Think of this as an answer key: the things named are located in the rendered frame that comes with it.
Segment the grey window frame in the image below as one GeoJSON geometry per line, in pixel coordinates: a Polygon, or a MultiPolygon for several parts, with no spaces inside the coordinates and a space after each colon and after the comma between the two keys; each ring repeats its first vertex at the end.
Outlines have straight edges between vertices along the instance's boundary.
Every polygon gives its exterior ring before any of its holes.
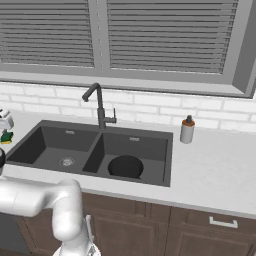
{"type": "Polygon", "coordinates": [[[239,0],[221,74],[110,67],[107,0],[88,0],[94,66],[4,64],[0,81],[250,98],[256,89],[256,0],[239,0]]]}

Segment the grey narrow window blind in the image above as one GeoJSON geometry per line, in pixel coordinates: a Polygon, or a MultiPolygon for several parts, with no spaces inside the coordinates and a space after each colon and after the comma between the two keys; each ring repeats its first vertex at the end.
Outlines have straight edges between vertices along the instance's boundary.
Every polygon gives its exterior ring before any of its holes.
{"type": "Polygon", "coordinates": [[[94,66],[88,0],[0,0],[4,64],[94,66]]]}

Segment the dark grey double sink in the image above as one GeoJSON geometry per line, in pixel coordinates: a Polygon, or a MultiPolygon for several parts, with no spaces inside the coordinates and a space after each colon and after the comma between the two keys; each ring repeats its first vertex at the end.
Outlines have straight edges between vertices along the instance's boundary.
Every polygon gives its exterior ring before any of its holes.
{"type": "Polygon", "coordinates": [[[7,153],[14,166],[168,187],[173,134],[42,120],[7,153]],[[110,175],[108,164],[130,155],[144,165],[139,178],[110,175]]]}

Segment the white soap dispenser brown collar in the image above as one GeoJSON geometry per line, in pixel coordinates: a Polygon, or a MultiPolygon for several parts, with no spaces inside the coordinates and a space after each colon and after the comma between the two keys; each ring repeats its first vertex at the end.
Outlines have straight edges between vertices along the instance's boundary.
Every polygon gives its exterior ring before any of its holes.
{"type": "Polygon", "coordinates": [[[193,139],[195,128],[195,122],[191,115],[188,115],[186,119],[182,121],[181,132],[180,132],[180,141],[184,144],[190,144],[193,139]]]}

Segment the grey wide window blind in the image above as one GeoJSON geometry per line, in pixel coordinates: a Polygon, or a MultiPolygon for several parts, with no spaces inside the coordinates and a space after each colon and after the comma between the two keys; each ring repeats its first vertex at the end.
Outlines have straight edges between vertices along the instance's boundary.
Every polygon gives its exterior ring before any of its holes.
{"type": "Polygon", "coordinates": [[[110,67],[221,74],[239,0],[107,0],[110,67]]]}

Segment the dark grey dishwasher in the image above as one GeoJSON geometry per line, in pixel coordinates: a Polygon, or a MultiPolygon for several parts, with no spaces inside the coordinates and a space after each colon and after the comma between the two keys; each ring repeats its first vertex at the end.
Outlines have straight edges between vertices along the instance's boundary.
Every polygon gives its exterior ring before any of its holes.
{"type": "Polygon", "coordinates": [[[30,256],[30,251],[12,215],[0,213],[0,248],[30,256]]]}

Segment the green and yellow sponge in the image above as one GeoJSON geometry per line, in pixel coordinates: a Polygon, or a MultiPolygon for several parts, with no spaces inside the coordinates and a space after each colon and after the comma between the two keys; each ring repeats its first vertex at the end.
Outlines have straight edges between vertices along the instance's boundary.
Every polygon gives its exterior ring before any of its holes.
{"type": "Polygon", "coordinates": [[[12,132],[5,132],[0,137],[1,144],[9,144],[12,142],[13,133],[12,132]]]}

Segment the dark grey tap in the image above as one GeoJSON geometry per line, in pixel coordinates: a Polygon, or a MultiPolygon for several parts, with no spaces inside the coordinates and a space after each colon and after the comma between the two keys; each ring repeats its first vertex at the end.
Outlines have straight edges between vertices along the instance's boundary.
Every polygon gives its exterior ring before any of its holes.
{"type": "Polygon", "coordinates": [[[107,123],[116,123],[117,118],[116,116],[113,117],[106,117],[105,116],[105,109],[103,107],[103,98],[102,98],[102,90],[99,83],[92,84],[89,89],[83,94],[82,99],[84,102],[88,102],[90,96],[93,94],[93,92],[97,92],[97,116],[98,116],[98,126],[101,130],[104,130],[106,128],[107,123]]]}

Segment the black round pan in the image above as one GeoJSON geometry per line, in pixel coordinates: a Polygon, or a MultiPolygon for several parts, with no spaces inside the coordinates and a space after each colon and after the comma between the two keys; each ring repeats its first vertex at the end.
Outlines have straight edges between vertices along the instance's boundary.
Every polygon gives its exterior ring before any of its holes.
{"type": "Polygon", "coordinates": [[[118,156],[108,164],[109,174],[118,177],[139,178],[143,170],[142,161],[130,155],[118,156]]]}

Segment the brown drawer front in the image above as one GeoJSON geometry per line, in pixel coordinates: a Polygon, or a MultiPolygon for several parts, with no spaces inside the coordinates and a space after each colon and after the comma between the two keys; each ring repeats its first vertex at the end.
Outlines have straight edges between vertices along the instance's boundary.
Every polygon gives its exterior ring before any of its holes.
{"type": "Polygon", "coordinates": [[[226,233],[256,237],[256,219],[248,219],[231,215],[173,207],[171,209],[170,222],[174,225],[182,225],[184,227],[200,228],[211,231],[221,231],[226,233]],[[238,228],[233,229],[210,225],[209,216],[213,216],[217,221],[229,223],[232,220],[236,220],[238,222],[238,228]]]}

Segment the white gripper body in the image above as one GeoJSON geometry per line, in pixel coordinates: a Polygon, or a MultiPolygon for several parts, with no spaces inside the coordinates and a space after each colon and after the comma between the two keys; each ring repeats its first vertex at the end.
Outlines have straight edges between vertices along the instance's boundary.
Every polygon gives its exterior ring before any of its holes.
{"type": "Polygon", "coordinates": [[[14,127],[11,113],[7,109],[0,109],[0,129],[10,130],[14,127]]]}

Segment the brown cupboard door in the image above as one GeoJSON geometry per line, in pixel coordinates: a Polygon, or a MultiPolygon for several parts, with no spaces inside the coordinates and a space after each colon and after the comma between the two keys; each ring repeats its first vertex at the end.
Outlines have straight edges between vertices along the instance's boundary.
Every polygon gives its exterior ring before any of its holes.
{"type": "Polygon", "coordinates": [[[102,256],[164,256],[171,207],[83,193],[102,256]]]}
{"type": "Polygon", "coordinates": [[[14,220],[33,255],[52,256],[61,246],[53,235],[51,209],[45,209],[35,217],[15,216],[14,220]]]}
{"type": "Polygon", "coordinates": [[[165,256],[256,256],[256,241],[215,232],[173,231],[165,256]]]}

